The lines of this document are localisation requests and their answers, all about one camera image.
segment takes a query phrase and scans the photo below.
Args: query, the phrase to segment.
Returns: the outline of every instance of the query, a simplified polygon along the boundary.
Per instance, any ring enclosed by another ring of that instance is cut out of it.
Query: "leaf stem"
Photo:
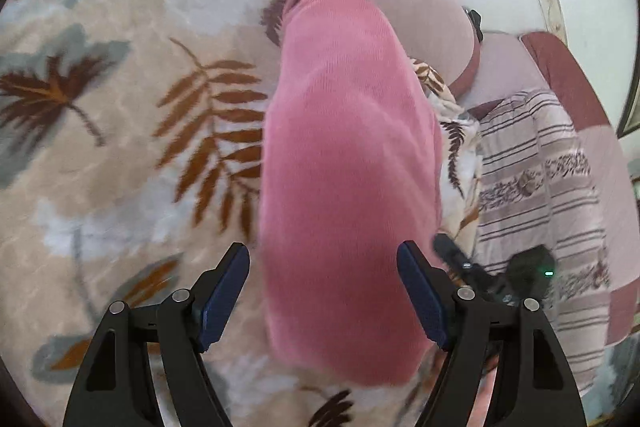
[[[89,131],[89,134],[95,137],[95,146],[102,147],[105,144],[104,136],[102,136],[102,133],[97,128],[96,124],[91,121],[87,113],[85,113],[82,109],[80,109],[73,103],[69,103],[67,107],[76,112],[76,114],[80,117],[80,120],[82,120],[82,123],[84,123],[87,131]]]

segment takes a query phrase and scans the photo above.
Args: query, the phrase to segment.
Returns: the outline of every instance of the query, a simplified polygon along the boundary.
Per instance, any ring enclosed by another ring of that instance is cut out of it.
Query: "silver screw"
[[[172,293],[171,298],[176,302],[186,301],[189,298],[189,290],[182,288],[181,290],[176,290]]]
[[[530,312],[537,312],[540,309],[540,303],[535,299],[524,299],[524,307]]]
[[[470,286],[462,286],[462,288],[458,288],[458,297],[463,301],[472,301],[476,297],[476,292]]]
[[[111,306],[109,306],[109,311],[111,313],[113,313],[114,315],[117,315],[118,313],[120,313],[122,310],[124,309],[124,302],[122,301],[115,301],[111,303]]]

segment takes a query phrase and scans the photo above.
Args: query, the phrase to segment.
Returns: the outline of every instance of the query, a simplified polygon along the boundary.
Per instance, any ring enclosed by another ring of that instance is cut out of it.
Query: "black device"
[[[450,249],[441,237],[434,246]],[[417,427],[466,426],[491,342],[500,344],[500,360],[486,427],[584,427],[574,377],[536,300],[495,302],[459,288],[413,241],[400,245],[397,263],[425,334],[448,351]],[[161,427],[149,342],[160,344],[182,427],[231,427],[200,354],[220,339],[249,264],[247,248],[234,243],[190,290],[135,309],[111,303],[76,376],[64,427]]]

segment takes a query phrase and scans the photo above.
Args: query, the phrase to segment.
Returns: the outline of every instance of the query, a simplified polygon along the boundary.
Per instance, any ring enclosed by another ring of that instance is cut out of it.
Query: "pink corduroy garment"
[[[404,383],[428,347],[396,270],[440,222],[436,116],[367,0],[287,0],[260,198],[268,330],[287,363]]]

